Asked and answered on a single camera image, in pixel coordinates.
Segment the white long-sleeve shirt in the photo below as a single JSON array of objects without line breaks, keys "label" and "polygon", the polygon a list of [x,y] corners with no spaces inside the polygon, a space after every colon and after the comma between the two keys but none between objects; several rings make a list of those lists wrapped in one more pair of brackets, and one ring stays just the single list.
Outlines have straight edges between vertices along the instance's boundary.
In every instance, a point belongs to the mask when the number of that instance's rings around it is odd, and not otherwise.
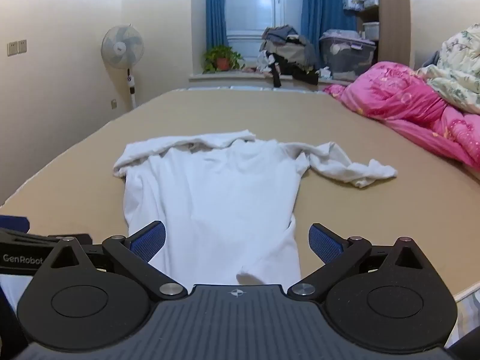
[{"label": "white long-sleeve shirt", "polygon": [[333,142],[263,141],[244,130],[163,136],[128,144],[124,179],[130,233],[160,221],[166,241],[150,264],[188,289],[197,284],[279,284],[301,278],[294,208],[304,173],[357,188],[397,175],[350,160]]}]

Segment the tan bed mattress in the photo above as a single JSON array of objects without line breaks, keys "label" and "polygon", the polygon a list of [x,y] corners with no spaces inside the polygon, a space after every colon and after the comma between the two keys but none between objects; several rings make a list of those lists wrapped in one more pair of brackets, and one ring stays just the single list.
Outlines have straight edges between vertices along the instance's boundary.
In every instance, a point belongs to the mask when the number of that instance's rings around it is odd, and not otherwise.
[{"label": "tan bed mattress", "polygon": [[451,292],[479,281],[478,180],[327,94],[163,94],[59,155],[1,212],[96,242],[159,220],[151,263],[186,288],[292,286],[317,269],[313,224],[375,245],[409,236]]}]

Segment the pink quilt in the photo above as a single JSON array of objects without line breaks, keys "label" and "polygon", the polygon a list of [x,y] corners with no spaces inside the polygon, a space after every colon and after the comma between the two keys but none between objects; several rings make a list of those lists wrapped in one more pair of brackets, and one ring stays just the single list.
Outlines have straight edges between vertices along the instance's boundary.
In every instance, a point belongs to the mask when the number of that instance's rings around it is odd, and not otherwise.
[{"label": "pink quilt", "polygon": [[324,91],[432,154],[479,171],[479,116],[454,108],[410,67],[376,63],[349,85]]}]

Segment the white standing fan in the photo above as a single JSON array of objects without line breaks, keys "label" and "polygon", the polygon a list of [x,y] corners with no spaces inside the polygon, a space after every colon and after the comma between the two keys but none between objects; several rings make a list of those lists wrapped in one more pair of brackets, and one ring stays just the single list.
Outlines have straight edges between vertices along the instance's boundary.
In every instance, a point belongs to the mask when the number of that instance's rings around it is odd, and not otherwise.
[{"label": "white standing fan", "polygon": [[110,28],[103,37],[101,55],[103,62],[112,68],[125,70],[132,108],[137,107],[134,66],[142,59],[144,44],[142,35],[131,25]]}]

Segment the floral cream quilt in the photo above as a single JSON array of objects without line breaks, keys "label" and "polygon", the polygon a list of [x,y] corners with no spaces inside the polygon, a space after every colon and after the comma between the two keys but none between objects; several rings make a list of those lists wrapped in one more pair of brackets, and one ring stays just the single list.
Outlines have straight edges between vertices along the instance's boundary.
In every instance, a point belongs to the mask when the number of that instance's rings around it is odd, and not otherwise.
[{"label": "floral cream quilt", "polygon": [[479,114],[479,24],[450,37],[439,50],[436,64],[416,74],[452,106]]}]

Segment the clear plastic storage bin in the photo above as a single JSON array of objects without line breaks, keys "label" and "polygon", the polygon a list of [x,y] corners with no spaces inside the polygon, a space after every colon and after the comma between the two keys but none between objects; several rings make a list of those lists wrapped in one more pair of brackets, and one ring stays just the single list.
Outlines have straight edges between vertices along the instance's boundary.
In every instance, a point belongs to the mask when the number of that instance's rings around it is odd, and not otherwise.
[{"label": "clear plastic storage bin", "polygon": [[330,29],[319,38],[321,59],[334,80],[353,81],[371,68],[377,49],[374,41],[356,31]]}]

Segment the potted green plant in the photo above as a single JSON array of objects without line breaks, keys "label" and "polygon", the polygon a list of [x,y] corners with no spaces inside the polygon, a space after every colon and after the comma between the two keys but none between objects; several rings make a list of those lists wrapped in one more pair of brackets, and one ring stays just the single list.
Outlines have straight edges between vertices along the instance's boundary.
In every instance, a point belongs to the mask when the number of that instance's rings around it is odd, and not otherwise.
[{"label": "potted green plant", "polygon": [[204,53],[203,59],[204,73],[238,71],[245,67],[242,56],[231,46],[214,46]]}]

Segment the wooden shelf unit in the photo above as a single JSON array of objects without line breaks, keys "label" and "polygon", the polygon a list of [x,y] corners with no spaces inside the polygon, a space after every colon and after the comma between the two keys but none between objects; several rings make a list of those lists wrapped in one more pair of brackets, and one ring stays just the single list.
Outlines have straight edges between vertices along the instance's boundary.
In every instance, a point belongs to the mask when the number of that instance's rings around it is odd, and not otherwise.
[{"label": "wooden shelf unit", "polygon": [[377,61],[391,61],[413,66],[412,17],[410,0],[377,0],[363,10],[348,9],[356,17],[359,31],[364,24],[378,22]]}]

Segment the right blue curtain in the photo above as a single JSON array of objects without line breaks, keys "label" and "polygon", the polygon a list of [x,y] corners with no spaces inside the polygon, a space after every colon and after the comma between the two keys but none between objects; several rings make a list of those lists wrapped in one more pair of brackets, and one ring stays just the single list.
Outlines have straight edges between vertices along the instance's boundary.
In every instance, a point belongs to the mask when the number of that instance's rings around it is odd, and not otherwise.
[{"label": "right blue curtain", "polygon": [[343,0],[303,0],[300,33],[314,46],[316,69],[323,63],[319,39],[329,29],[356,30],[356,15],[343,10]]}]

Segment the blue curtain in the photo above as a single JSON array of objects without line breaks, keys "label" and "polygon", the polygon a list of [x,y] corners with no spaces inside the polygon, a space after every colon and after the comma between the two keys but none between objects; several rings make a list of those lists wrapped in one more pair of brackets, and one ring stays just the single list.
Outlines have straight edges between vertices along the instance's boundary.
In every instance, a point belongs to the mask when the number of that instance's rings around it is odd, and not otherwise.
[{"label": "blue curtain", "polygon": [[206,43],[207,50],[228,45],[225,0],[206,0]]},{"label": "blue curtain", "polygon": [[300,33],[314,46],[316,69],[323,63],[319,39],[329,29],[356,30],[356,15],[343,10],[343,0],[303,0]]}]

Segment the left blue curtain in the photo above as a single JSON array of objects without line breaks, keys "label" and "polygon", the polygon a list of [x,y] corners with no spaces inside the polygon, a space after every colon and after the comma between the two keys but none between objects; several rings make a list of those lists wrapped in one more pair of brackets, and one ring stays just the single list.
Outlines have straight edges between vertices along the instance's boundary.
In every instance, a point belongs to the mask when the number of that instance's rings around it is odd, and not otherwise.
[{"label": "left blue curtain", "polygon": [[206,43],[207,50],[228,45],[225,0],[206,0]]}]

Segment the wall light switches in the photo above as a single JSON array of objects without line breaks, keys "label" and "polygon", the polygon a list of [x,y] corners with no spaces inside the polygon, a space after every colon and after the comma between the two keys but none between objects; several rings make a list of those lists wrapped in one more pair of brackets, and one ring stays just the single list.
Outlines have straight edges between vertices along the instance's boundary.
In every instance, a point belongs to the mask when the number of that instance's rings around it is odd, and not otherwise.
[{"label": "wall light switches", "polygon": [[7,43],[7,56],[11,57],[18,54],[24,54],[28,50],[26,40],[12,41]]}]

